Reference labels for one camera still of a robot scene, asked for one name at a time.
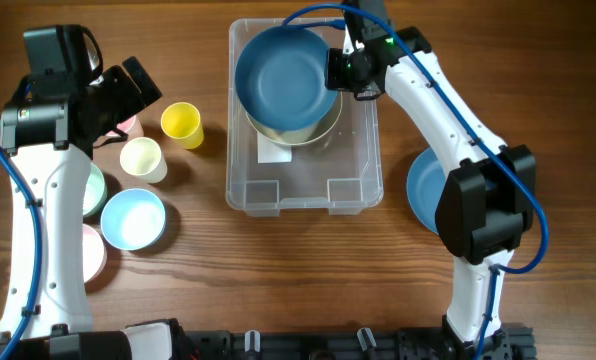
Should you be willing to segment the dark blue bowl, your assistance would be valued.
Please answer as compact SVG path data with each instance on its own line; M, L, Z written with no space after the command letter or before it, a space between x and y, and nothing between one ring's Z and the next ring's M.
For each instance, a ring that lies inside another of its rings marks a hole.
M438 233L435 214L445 181L441 163L431 148L416 157L407 175L410 208L419 222L434 234Z
M279 131L306 128L325 116L337 92L325 86L328 44L316 33L277 26L242 51L235 88L247 113Z

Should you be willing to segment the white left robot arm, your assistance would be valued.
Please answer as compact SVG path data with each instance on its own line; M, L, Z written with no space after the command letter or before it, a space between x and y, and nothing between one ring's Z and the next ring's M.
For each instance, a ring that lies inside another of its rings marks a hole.
M83 199L99 137L161 93L130 57L107 70L87 56L33 64L0 116L12 181L9 294L2 359L172 359L187 338L172 319L94 332L83 275Z

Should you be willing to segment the yellow plastic cup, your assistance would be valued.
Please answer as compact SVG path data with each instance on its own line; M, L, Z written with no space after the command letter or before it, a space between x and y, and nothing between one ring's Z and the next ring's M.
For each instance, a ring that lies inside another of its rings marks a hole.
M160 120L163 132L185 149L198 148L204 140L199 110L187 102L168 106Z

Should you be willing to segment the mint green small bowl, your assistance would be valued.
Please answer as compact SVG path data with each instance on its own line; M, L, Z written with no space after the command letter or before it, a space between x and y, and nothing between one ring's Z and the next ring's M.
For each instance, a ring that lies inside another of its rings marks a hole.
M101 210L107 195L105 176L94 163L91 163L90 175L87 179L83 199L83 216L90 217Z

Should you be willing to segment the light blue small bowl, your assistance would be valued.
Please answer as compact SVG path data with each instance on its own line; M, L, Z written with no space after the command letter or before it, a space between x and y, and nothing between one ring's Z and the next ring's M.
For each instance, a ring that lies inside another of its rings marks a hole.
M100 228L114 248L137 251L156 243L166 227L166 210L154 193L140 188L123 190L104 206Z

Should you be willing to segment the cream beige bowl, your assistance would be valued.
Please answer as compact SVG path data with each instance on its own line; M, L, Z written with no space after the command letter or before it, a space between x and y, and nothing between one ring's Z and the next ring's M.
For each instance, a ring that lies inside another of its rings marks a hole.
M303 146L324 138L336 125L343 108L343 96L338 93L329 111L314 124L298 130L275 130L263 125L249 114L250 125L268 140L283 146Z

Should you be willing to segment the cream plastic cup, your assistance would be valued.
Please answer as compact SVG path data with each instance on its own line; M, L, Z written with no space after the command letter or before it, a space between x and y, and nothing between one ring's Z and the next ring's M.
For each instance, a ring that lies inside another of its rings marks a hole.
M127 142L119 156L121 168L146 183L161 182L167 175L167 164L159 144L148 137Z

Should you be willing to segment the pink plastic cup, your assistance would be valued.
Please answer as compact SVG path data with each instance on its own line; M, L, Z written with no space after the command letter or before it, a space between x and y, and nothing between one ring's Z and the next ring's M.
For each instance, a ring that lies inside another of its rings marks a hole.
M144 131L137 115L132 116L128 120L120 123L117 128L127 135L128 139L142 137Z

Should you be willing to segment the pink small bowl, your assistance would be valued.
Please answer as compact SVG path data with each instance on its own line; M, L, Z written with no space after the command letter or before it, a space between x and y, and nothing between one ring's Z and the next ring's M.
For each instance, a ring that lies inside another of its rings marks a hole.
M91 226L84 224L83 231L83 277L88 283L103 270L107 261L107 250L100 234Z

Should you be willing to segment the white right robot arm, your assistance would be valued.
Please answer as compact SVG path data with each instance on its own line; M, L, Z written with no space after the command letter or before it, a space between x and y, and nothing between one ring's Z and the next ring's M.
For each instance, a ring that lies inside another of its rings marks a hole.
M480 359L502 349L498 313L504 277L533 270L549 242L546 216L534 196L534 155L525 145L508 146L482 124L414 27L348 28L343 47L328 54L326 84L389 96L413 120L442 168L434 222L454 258L452 299L441 330L443 357ZM538 253L515 269L510 261L533 221L541 227Z

